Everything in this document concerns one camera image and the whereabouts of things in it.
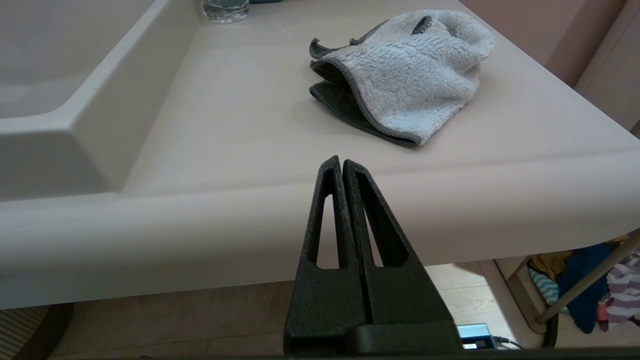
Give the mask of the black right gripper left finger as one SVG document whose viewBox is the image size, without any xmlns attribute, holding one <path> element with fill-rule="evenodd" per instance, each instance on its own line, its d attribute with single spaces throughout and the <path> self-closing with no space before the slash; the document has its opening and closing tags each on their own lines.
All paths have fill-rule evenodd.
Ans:
<svg viewBox="0 0 640 360">
<path fill-rule="evenodd" d="M 348 165 L 332 156 L 317 173 L 301 255 L 283 329 L 283 350 L 291 356 L 363 356 L 371 320 L 363 246 L 368 224 L 357 218 L 355 191 L 347 185 Z M 333 201 L 338 267 L 318 265 L 323 215 Z"/>
</svg>

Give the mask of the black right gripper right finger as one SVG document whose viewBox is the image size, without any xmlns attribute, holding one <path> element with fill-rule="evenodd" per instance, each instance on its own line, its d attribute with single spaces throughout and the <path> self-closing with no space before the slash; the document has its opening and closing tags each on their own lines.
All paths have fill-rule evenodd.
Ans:
<svg viewBox="0 0 640 360">
<path fill-rule="evenodd" d="M 348 159 L 342 176 L 368 321 L 454 326 L 450 311 L 370 171 Z"/>
</svg>

